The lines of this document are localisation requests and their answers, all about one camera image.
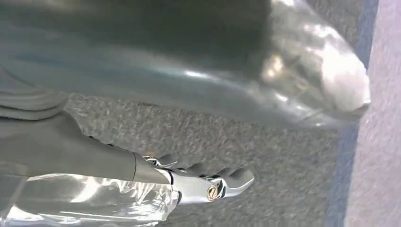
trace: gold rivet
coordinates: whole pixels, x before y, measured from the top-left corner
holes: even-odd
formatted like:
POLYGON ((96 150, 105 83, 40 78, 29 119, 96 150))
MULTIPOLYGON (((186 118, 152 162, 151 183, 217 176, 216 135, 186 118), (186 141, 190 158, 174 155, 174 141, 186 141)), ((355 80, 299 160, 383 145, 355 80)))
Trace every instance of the gold rivet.
POLYGON ((208 200, 213 201, 217 198, 218 192, 217 192, 217 186, 211 185, 208 188, 208 200))

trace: gray carpet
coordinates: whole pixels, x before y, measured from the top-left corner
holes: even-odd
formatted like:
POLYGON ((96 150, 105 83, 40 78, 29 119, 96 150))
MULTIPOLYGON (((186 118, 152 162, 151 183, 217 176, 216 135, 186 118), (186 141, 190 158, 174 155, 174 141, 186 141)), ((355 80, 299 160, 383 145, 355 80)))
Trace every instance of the gray carpet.
MULTIPOLYGON (((363 0, 309 2, 351 43, 357 41, 363 0)), ((331 185, 345 184, 344 179, 333 178, 339 158, 336 130, 272 129, 176 108, 81 95, 71 97, 67 111, 86 134, 106 143, 141 154, 173 153, 182 167, 206 162, 212 172, 226 166, 248 166, 255 172, 255 183, 243 195, 180 206, 160 226, 321 226, 332 199, 331 185)))

